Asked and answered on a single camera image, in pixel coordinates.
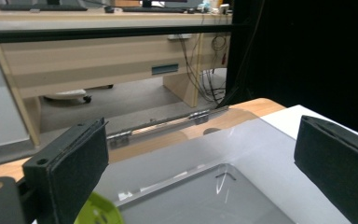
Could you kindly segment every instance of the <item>chair wheel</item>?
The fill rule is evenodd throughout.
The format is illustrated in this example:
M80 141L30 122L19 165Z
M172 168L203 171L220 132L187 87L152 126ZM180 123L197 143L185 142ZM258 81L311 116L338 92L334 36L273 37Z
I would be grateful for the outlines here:
M83 100L86 102L86 104L89 104L91 102L91 96L85 96L83 97Z

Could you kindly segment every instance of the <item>desk leg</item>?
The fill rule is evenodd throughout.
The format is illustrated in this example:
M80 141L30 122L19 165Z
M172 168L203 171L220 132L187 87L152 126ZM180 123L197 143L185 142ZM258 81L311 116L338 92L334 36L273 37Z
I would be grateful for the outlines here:
M0 67L2 73L5 75L5 80L10 88L11 95L17 105L17 108L20 111L25 127L28 130L28 134L30 135L34 145L39 146L40 145L40 139L39 139L40 104L38 103L40 102L38 102L38 99L34 99L34 98L25 99L25 100L21 98L21 94L19 92L19 89L17 88L13 76L11 75L10 67L8 66L7 59L5 57L5 54L1 46L0 46ZM34 111L32 116L29 113L29 108L36 109L36 111Z
M162 83L187 105L195 107L198 103L198 91L193 84L193 82L196 83L194 79L195 78L189 77L187 74L181 74L163 77Z
M163 78L164 86L191 107L198 105L203 37L204 34L198 34L196 37L198 40L197 53L195 55L197 59L196 66L191 69L187 68L186 71L189 71L188 74L166 76Z

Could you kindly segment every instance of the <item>black curtain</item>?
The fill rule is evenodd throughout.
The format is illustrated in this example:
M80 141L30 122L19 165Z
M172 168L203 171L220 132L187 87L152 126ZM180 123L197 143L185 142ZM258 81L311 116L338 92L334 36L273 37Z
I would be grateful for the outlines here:
M267 97L358 132L358 1L266 0L250 44L224 104Z

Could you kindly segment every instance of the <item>wooden tabletop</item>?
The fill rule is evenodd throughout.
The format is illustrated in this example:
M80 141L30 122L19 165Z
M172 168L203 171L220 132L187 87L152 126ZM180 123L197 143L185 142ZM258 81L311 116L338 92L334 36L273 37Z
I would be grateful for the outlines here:
M142 143L122 147L111 150L109 152L110 162L122 161L127 158L137 156L152 150L157 150L162 147L171 146L192 138L202 136L205 130L210 128L226 129L240 124L248 119L255 117L262 117L267 114L285 109L284 106L279 105L269 99L256 99L245 103L232 105L230 109L223 115L211 119L207 123L195 125L189 128L184 128L181 131L174 133L167 133L155 139L147 140ZM21 166L28 159L12 161L0 165L0 176L11 176L16 180L23 177Z
M87 11L1 11L0 31L88 29L146 26L214 25L231 23L231 14L187 13L104 13L103 8Z

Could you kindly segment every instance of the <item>black cable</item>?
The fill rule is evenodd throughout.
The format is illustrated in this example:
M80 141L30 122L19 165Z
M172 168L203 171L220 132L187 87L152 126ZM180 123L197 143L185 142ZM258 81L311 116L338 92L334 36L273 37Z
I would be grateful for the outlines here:
M207 89L207 88L205 87L205 80L204 80L204 76L205 76L205 75L206 75L207 78L208 78L208 83L209 83L209 85L210 85L210 87L211 87L210 89ZM216 96L217 96L218 94L225 93L226 88L222 88L222 86L225 84L225 82L224 82L222 85L220 85L219 88L213 88L212 76L211 76L210 70L207 70L207 71L202 72L201 82L202 82L203 89L205 90L205 93L206 93L207 95L212 95L213 100L214 100L216 103L217 103L218 100L222 99L222 98L216 98Z
M220 14L218 24L221 23L222 18L223 18L223 15ZM223 39L223 43L220 46L218 45L218 39L219 38ZM214 56L213 56L213 61L212 61L212 68L213 68L213 74L214 74L214 69L215 69L217 58L218 58L218 51L223 50L223 49L225 50L225 53L224 53L223 58L222 58L222 63L225 63L225 58L226 58L226 53L227 53L227 48L228 48L228 46L227 46L227 33L225 33L224 35L220 35L220 34L216 33L215 37L213 38L213 40L211 42L211 46L212 46L212 49L214 51ZM211 75L210 71L207 71L206 76L207 76L208 83L209 83L209 86L210 86L209 91L211 92L211 95L213 96L214 101L218 105L218 102L217 102L218 99L216 98L216 95L219 94L219 93L222 93L222 92L215 92L216 88L213 87L212 75Z
M265 3L266 3L266 0L262 0L261 5L260 5L260 9L259 9L258 14L257 14L257 19L256 19L256 22L255 22L254 31L252 32L251 38L250 38L250 40L248 42L248 45L246 46L245 53L244 53L244 55L242 57L240 67L238 69L238 73L237 73L236 80L235 80L236 85L226 95L225 99L222 102L220 102L220 104L217 106L217 108L226 105L227 102L229 101L229 99L233 98L234 94L237 93L237 91L240 89L240 87L238 85L239 85L239 82L240 82L241 70L243 69L243 67L245 65L245 62L246 62L246 59L248 58L250 48L251 48L251 46L253 45L253 43L255 41L255 34L257 33L258 26L259 26L260 21L261 21L261 15L263 14L263 9L264 9ZM246 80L246 77L247 77L247 73L245 72L245 74L243 76L243 80Z
M190 82L193 84L193 86L197 89L197 91L200 93L200 95L202 96L202 98L204 98L207 102L213 102L213 100L208 99L208 97L206 96L206 94L202 91L202 89L200 89L199 84L195 83L194 80L198 80L197 77L194 75L194 70L191 67L191 65L188 62L188 58L187 58L187 54L186 54L186 43L185 40L179 35L179 40L181 42L182 45L182 51L184 53L185 56L185 61L186 61L186 73L187 73L187 77L188 79L190 79Z
M201 21L201 25L203 25L204 21L205 21L205 13L201 13L202 15L202 21ZM193 64L193 56L194 56L194 50L196 49L197 45L199 44L201 39L201 35L199 34L199 37L197 38L196 44L194 45L193 50L191 51L191 58L190 58L190 64Z

